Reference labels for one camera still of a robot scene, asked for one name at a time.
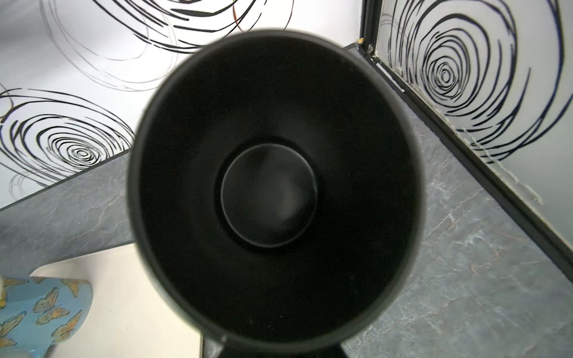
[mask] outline butterfly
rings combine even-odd
[[[6,290],[6,287],[8,286],[16,286],[16,285],[22,285],[22,284],[26,284],[30,281],[27,280],[19,280],[17,278],[10,278],[10,277],[4,277],[2,276],[2,294],[0,294],[0,309],[6,307],[6,300],[8,299],[8,292]]]
[[[64,317],[70,314],[70,311],[65,308],[54,307],[57,300],[58,288],[54,287],[50,292],[46,294],[46,297],[40,298],[38,302],[36,302],[32,311],[34,313],[42,313],[36,321],[37,325],[46,324],[51,320],[55,320],[56,318]]]
[[[59,343],[70,338],[73,331],[76,329],[76,325],[80,321],[80,318],[81,318],[81,310],[79,310],[76,314],[74,314],[73,317],[70,318],[68,322],[56,328],[56,330],[52,332],[52,338],[54,338],[52,343]]]
[[[89,283],[89,281],[87,280],[76,280],[73,278],[61,278],[60,281],[62,281],[62,283],[66,285],[70,289],[70,291],[72,291],[72,295],[74,296],[74,298],[76,298],[77,295],[80,293],[80,284]]]
[[[9,347],[11,345],[16,345],[16,342],[12,339],[6,338],[6,335],[10,333],[16,326],[23,320],[26,315],[26,311],[20,312],[14,317],[8,318],[0,326],[0,349],[3,347]]]

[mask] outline white tray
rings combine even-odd
[[[51,263],[31,276],[83,278],[93,286],[86,320],[50,358],[201,358],[201,334],[159,296],[134,243]]]

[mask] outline gray marble countertop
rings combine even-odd
[[[419,118],[427,213],[397,300],[343,343],[350,358],[572,357],[573,284]],[[0,272],[35,268],[133,241],[129,154],[0,211]],[[206,340],[204,357],[220,346]]]

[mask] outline blue mug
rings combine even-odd
[[[0,357],[42,358],[79,329],[92,296],[86,280],[0,276]]]

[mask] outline black cup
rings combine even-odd
[[[360,59],[232,36],[159,88],[131,153],[151,275],[222,356],[344,356],[407,276],[422,227],[411,129]]]

